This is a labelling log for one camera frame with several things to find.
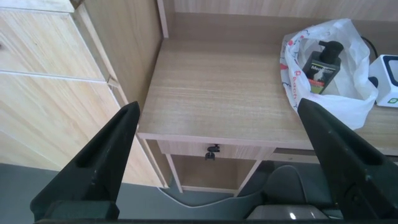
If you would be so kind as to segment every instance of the desk surface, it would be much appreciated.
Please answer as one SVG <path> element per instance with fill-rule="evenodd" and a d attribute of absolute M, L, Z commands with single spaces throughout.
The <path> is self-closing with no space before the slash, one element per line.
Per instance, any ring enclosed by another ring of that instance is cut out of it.
<path fill-rule="evenodd" d="M 164 40 L 139 123 L 144 139 L 311 149 L 280 81 L 279 45 Z M 398 110 L 360 136 L 398 155 Z"/>

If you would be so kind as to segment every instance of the white device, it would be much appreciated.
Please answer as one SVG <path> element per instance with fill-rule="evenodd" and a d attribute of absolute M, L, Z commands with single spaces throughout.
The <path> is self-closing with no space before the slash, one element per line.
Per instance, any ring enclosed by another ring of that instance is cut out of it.
<path fill-rule="evenodd" d="M 380 55 L 369 68 L 369 77 L 376 77 L 379 106 L 398 108 L 398 55 Z"/>

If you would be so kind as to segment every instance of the black bottle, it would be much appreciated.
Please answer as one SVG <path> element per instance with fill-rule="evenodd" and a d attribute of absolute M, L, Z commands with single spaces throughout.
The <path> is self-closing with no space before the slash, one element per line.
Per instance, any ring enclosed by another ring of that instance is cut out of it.
<path fill-rule="evenodd" d="M 340 71 L 341 59 L 338 57 L 344 47 L 337 41 L 319 41 L 324 46 L 322 52 L 312 52 L 303 67 L 303 72 L 311 84 L 311 92 L 321 94 Z"/>

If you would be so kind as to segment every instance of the cabinet door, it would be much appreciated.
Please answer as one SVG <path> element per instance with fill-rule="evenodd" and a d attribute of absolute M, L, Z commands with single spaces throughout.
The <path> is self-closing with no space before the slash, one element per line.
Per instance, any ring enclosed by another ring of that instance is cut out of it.
<path fill-rule="evenodd" d="M 0 9 L 0 70 L 104 80 L 68 13 Z"/>
<path fill-rule="evenodd" d="M 106 82 L 0 73 L 0 162 L 60 170 L 119 110 Z M 135 138 L 124 182 L 163 187 Z"/>

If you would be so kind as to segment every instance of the black cable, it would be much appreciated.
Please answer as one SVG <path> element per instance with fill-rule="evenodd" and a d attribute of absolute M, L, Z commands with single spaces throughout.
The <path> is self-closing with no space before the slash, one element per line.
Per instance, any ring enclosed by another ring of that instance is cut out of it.
<path fill-rule="evenodd" d="M 376 57 L 376 59 L 379 57 L 379 54 L 377 53 L 376 47 L 373 45 L 373 43 L 366 37 L 361 36 L 361 38 L 363 40 L 365 40 L 372 48 L 374 56 Z"/>

